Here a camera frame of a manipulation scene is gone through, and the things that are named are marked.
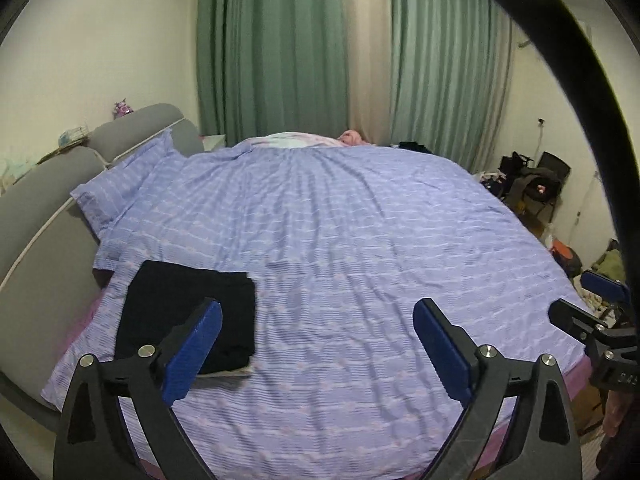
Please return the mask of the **black pants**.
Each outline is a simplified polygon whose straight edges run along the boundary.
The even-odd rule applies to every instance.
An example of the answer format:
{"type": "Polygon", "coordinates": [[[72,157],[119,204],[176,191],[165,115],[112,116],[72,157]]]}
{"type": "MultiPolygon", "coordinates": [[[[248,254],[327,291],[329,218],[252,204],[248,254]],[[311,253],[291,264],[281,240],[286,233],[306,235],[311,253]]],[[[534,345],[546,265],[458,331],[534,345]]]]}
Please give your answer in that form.
{"type": "Polygon", "coordinates": [[[142,263],[128,286],[114,357],[129,358],[145,344],[159,344],[206,299],[220,304],[222,323],[198,374],[248,367],[256,352],[256,287],[248,275],[152,260],[142,263]]]}

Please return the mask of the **open suitcase with clothes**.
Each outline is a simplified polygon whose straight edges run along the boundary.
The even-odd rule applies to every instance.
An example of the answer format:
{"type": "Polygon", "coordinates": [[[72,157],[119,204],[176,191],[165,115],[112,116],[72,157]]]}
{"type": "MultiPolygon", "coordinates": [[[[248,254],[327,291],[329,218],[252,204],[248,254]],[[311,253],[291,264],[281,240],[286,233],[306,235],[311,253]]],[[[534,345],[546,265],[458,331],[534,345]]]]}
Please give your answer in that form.
{"type": "Polygon", "coordinates": [[[606,251],[593,263],[591,270],[614,282],[626,283],[626,272],[622,254],[620,253],[620,243],[617,240],[614,240],[614,238],[610,239],[608,248],[606,248],[606,251]]]}

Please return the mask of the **folded cream garment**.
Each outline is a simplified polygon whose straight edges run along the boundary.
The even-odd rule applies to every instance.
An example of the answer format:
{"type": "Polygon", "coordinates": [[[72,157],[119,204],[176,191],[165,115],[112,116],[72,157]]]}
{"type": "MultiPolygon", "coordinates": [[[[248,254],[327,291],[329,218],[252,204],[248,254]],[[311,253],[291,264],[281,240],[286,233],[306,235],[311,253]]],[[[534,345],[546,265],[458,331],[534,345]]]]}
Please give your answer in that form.
{"type": "Polygon", "coordinates": [[[221,370],[220,372],[201,373],[198,378],[245,378],[253,374],[254,367],[252,364],[237,368],[236,370],[221,370]]]}

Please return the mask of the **black chair with clothes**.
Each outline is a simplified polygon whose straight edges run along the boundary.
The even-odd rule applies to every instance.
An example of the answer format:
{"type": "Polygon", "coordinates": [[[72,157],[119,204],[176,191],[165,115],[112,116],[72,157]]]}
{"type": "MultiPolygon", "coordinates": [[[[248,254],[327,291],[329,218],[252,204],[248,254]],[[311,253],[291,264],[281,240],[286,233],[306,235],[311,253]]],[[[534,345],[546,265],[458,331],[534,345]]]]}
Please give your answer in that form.
{"type": "Polygon", "coordinates": [[[499,165],[502,191],[499,197],[516,214],[529,212],[527,201],[536,203],[533,215],[538,218],[545,210],[551,222],[558,206],[562,189],[570,176],[570,166],[549,152],[543,152],[536,166],[528,156],[513,152],[503,156],[499,165]]]}

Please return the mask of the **purple floral bed sheet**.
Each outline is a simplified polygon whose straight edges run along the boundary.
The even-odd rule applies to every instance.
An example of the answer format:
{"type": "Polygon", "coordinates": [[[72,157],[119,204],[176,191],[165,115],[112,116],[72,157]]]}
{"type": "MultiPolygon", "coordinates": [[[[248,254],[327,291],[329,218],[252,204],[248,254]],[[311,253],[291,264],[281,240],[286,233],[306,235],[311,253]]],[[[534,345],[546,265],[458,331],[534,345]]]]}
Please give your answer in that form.
{"type": "Polygon", "coordinates": [[[174,410],[221,479],[396,479],[435,456],[460,406],[412,325],[431,298],[508,358],[584,362],[553,327],[574,287],[463,168],[398,148],[234,148],[184,156],[143,185],[100,242],[96,316],[42,389],[62,405],[81,356],[114,353],[146,260],[244,272],[257,289],[253,374],[206,380],[174,410]]]}

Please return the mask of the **grey padded headboard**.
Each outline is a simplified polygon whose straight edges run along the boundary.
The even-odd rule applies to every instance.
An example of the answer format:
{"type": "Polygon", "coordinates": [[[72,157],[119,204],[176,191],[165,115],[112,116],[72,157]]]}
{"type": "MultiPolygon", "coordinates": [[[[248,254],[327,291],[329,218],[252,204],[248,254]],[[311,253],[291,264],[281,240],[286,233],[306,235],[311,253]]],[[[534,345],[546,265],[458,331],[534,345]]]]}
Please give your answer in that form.
{"type": "Polygon", "coordinates": [[[60,412],[40,392],[70,330],[106,284],[92,268],[98,240],[70,193],[165,129],[180,153],[204,150],[178,107],[155,104],[94,129],[1,197],[1,395],[49,431],[60,412]]]}

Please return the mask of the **purple striped pillow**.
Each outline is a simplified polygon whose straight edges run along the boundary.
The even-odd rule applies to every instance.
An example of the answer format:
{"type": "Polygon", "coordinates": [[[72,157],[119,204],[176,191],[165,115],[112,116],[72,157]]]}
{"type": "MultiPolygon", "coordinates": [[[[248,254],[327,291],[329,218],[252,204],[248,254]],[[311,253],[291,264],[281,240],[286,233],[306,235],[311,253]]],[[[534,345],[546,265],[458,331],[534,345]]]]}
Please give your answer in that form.
{"type": "Polygon", "coordinates": [[[171,133],[171,128],[163,130],[134,154],[70,192],[100,242],[134,203],[143,185],[164,171],[166,162],[184,161],[171,133]]]}

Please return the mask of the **pink plush toy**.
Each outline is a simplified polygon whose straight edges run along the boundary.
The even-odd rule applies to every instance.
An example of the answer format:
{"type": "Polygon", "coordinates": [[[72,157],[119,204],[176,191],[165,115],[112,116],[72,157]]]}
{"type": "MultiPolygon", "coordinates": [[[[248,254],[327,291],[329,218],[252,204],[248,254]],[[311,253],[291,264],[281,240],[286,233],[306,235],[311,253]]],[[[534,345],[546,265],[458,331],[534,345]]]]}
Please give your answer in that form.
{"type": "Polygon", "coordinates": [[[346,130],[337,139],[338,142],[345,146],[363,146],[370,145],[360,132],[357,130],[346,130]]]}

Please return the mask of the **purple toy on headboard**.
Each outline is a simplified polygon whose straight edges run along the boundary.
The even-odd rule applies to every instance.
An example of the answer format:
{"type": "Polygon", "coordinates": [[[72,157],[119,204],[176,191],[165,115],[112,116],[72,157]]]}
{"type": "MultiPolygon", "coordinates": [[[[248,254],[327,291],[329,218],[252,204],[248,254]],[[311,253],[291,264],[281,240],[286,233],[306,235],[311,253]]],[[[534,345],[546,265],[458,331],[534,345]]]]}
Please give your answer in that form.
{"type": "Polygon", "coordinates": [[[131,114],[133,111],[134,110],[131,108],[130,105],[127,104],[125,100],[121,100],[114,104],[113,118],[117,119],[117,118],[125,117],[131,114]]]}

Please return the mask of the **green curtain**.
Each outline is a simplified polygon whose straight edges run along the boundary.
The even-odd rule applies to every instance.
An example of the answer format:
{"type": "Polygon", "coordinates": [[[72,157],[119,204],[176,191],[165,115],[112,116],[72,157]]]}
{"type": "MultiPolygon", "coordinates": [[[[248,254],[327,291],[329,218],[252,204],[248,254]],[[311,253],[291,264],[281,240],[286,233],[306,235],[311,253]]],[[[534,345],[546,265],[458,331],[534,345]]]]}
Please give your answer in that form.
{"type": "Polygon", "coordinates": [[[198,0],[201,126],[229,144],[354,130],[480,170],[503,116],[512,32],[495,0],[198,0]]]}

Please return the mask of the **beige sheer curtain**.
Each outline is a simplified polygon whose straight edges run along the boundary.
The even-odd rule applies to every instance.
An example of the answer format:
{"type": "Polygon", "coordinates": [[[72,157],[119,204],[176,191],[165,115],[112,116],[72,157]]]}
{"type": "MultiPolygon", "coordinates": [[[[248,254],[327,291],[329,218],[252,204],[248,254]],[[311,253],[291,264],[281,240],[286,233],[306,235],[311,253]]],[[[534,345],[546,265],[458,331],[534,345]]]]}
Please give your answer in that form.
{"type": "Polygon", "coordinates": [[[347,41],[348,126],[378,145],[390,140],[392,2],[343,0],[347,41]]]}

